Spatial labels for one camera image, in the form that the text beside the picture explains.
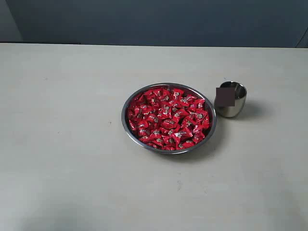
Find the stainless steel cup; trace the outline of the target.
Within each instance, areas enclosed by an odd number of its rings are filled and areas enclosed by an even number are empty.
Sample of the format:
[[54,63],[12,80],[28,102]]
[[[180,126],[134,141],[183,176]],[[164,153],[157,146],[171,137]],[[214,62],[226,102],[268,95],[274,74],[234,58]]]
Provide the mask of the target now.
[[243,109],[247,96],[244,85],[235,81],[223,82],[216,88],[214,107],[222,117],[236,117]]

